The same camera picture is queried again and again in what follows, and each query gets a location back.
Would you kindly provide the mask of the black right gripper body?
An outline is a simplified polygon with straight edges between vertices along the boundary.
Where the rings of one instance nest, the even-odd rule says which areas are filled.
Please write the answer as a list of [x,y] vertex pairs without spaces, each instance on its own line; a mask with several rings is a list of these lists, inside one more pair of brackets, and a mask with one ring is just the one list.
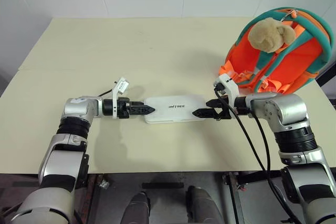
[[230,109],[228,108],[229,105],[228,98],[216,99],[216,102],[217,102],[217,108],[221,108],[221,111],[218,112],[216,120],[231,119],[232,116],[230,115]]

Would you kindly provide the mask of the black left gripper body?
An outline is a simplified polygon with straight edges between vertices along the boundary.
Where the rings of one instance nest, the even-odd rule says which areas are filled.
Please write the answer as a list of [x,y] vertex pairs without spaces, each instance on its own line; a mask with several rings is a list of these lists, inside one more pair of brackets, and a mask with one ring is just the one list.
[[117,117],[119,119],[129,118],[129,98],[119,98],[117,100]]

